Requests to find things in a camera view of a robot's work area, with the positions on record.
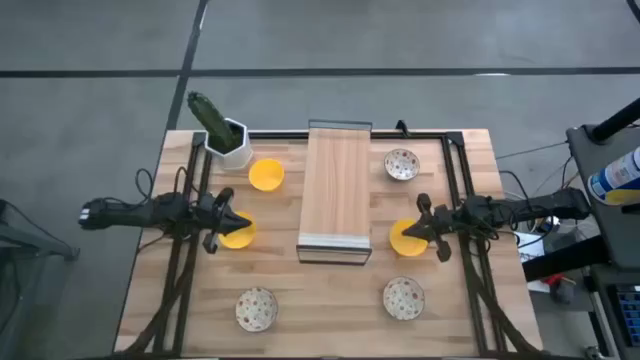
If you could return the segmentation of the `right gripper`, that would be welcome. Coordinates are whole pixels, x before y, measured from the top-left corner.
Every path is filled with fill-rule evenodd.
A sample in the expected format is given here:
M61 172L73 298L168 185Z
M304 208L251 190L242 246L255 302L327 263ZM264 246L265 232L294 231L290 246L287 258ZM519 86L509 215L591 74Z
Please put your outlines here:
M447 262L451 257L451 247L442 236L455 232L453 214L446 205L436 206L431 209L432 202L426 193L420 193L417 198L417 207L420 212L418 221L402 231L403 236L414 237L434 242L436 255L440 262Z

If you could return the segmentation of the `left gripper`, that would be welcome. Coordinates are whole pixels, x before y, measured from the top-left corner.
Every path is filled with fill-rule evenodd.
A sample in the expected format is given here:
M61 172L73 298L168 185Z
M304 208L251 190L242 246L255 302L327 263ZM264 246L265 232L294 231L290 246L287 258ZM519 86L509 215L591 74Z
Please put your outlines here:
M227 236L249 228L252 224L247 215L229 208L233 195L233 189L225 187L216 196L206 193L198 203L196 215L199 227L209 230L202 243L204 250L209 254L216 253L217 238L220 234Z

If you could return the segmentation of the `yellow mini bowl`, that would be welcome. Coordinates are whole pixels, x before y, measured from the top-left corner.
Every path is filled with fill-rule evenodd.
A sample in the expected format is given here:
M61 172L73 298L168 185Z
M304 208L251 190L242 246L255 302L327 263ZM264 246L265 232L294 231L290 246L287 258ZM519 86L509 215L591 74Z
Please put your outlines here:
M248 178L250 184L263 192L275 191L284 181L283 165L275 159L260 159L250 168Z
M394 222L389 231L389 242L393 250L406 257L414 257L423 254L429 246L429 242L416 237L403 235L415 220L411 218L399 219Z
M251 222L251 225L237 231L234 231L228 235L219 235L220 243L229 249L242 249L247 247L254 239L257 226L253 217L246 212L238 212L240 217L243 217Z

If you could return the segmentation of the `spotted ceramic mini bowl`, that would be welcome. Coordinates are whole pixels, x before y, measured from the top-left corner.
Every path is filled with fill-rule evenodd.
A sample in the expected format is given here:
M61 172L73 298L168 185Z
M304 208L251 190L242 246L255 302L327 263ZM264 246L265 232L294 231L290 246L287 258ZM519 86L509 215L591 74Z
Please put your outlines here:
M398 181L409 181L420 172L419 158L408 149L394 149L384 156L386 173Z
M239 326L251 333L268 330L276 321L278 303L268 289L253 287L244 291L235 306L235 317Z
M414 320L425 308L424 290L412 278L395 277L384 287L383 306L396 320Z

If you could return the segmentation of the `white hexagonal plant pot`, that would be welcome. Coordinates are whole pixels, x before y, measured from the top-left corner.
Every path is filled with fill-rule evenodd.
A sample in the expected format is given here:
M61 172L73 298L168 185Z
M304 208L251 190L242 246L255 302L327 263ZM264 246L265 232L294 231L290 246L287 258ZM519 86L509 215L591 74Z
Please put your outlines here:
M213 155L222 169L227 171L242 170L247 167L253 157L248 129L244 124L231 118L226 118L225 122L233 131L238 130L240 132L241 143L232 151L223 154L211 146L212 137L209 133L206 133L204 148Z

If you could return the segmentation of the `green cactus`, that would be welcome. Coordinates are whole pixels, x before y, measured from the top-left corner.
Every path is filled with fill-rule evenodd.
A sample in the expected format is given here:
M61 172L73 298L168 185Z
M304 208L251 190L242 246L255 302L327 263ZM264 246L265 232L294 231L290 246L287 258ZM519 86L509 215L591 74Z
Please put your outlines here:
M187 105L209 135L209 146L219 153L229 153L242 145L242 134L231 127L220 111L204 94L191 91Z

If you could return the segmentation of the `white paper sheet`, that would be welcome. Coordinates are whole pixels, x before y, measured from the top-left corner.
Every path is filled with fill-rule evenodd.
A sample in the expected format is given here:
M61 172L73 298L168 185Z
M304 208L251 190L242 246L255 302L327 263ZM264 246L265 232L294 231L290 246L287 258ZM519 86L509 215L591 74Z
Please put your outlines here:
M545 254L540 234L515 232L520 261L525 263ZM549 293L550 286L541 280L531 281L527 288L532 292Z

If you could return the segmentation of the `dark grey equipment cart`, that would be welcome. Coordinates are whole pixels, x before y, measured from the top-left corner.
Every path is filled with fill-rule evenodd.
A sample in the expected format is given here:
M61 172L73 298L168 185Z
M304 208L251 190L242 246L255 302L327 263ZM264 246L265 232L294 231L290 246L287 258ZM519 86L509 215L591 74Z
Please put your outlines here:
M640 147L640 128L624 128L603 143L592 142L588 131L587 126L570 128L566 136L600 234L525 262L528 281L600 263L640 271L640 213L625 214L620 206L605 204L590 190L591 176Z

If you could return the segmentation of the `white blue yellow canister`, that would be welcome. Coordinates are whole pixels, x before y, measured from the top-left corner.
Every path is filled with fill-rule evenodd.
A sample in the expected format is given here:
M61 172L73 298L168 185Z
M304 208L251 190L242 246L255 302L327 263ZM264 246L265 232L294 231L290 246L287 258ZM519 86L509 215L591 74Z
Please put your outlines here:
M608 206L640 202L640 146L592 174L587 189Z

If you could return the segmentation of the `keyboard with blue keys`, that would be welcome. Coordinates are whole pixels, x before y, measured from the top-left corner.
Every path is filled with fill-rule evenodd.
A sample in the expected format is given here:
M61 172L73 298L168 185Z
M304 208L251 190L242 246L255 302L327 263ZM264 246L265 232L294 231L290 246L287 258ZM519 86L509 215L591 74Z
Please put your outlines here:
M626 342L640 347L640 285L616 285L613 294Z

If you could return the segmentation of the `black pole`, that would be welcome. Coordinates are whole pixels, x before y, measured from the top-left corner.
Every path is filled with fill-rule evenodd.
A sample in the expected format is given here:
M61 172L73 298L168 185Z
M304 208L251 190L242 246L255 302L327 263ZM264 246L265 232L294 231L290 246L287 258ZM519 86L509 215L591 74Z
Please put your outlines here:
M603 142L638 119L640 119L640 97L595 126L590 132L591 139L595 142Z

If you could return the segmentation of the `black metal table frame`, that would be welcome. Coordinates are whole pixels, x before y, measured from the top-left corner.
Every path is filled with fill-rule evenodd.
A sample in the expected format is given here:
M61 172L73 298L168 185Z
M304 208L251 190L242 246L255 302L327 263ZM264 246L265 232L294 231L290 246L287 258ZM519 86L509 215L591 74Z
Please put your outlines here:
M475 355L461 256L440 262L433 249L400 257L388 240L392 224L417 216L416 197L434 204L451 200L449 186L461 183L458 152L435 139L376 139L370 155L372 256L363 266L302 264L296 243L304 186L306 145L300 140L256 140L256 158L273 158L285 169L273 192L253 188L245 171L213 165L211 191L232 187L232 206L256 221L253 242L241 250L199 252L187 308L184 357L395 357ZM409 181L391 178L384 156L408 149L420 160ZM400 321L383 306L383 290L393 278L414 279L424 290L418 318ZM239 296L253 287L271 291L278 303L266 331L243 330L235 317Z

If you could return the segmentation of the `wooden shelf with black frame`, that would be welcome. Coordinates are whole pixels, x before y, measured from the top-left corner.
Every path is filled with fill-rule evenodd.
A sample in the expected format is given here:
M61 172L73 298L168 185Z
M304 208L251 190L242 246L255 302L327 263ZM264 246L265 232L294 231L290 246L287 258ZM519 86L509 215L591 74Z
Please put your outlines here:
M311 120L296 244L306 264L363 266L372 254L372 124Z

